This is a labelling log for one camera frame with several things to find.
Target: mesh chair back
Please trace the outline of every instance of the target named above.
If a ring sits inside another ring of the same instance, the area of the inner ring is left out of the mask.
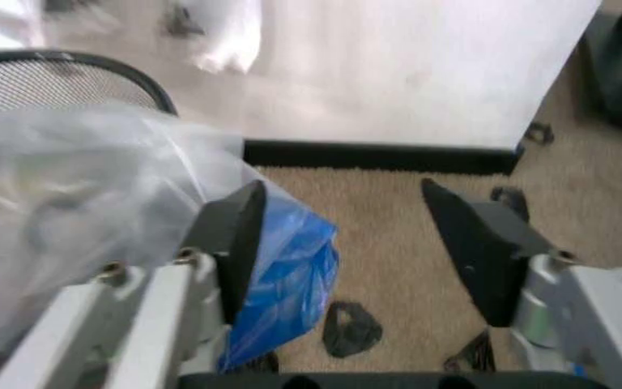
[[[0,52],[0,112],[107,100],[177,113],[158,83],[124,63],[59,51]]]

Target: black baseboard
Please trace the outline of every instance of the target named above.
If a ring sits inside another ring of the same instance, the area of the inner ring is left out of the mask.
[[[434,173],[511,174],[522,155],[454,147],[386,146],[356,143],[245,141],[244,160],[257,166],[411,170]]]

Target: blue plastic bag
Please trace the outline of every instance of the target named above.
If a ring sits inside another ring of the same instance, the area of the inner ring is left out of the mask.
[[[266,184],[267,204],[249,292],[229,334],[227,370],[305,334],[323,315],[338,272],[336,228]]]

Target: clear plastic bag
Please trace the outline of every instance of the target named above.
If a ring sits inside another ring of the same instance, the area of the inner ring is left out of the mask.
[[[41,1],[0,0],[0,49],[21,49],[45,44]]]
[[[337,271],[334,226],[242,159],[240,137],[128,105],[0,116],[0,352],[103,264],[169,261],[207,201],[255,179],[268,202],[225,365],[310,329]]]
[[[77,36],[104,35],[121,27],[117,0],[38,0],[42,3],[44,30],[51,45]]]
[[[160,50],[199,69],[246,73],[261,45],[261,0],[166,0]]]
[[[0,49],[58,45],[109,34],[121,23],[117,0],[0,0]]]

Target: beige carpet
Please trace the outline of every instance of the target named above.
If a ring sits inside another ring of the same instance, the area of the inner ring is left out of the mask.
[[[569,63],[538,114],[553,125],[556,142],[528,144],[510,177],[263,169],[338,225],[341,265],[333,298],[361,302],[384,329],[373,349],[334,359],[322,347],[319,323],[279,350],[283,370],[439,370],[446,356],[484,329],[422,202],[422,177],[480,198],[495,185],[518,186],[531,223],[545,237],[589,264],[622,266],[622,131],[583,113],[578,69]],[[495,332],[496,361],[512,369],[507,339],[505,331]]]

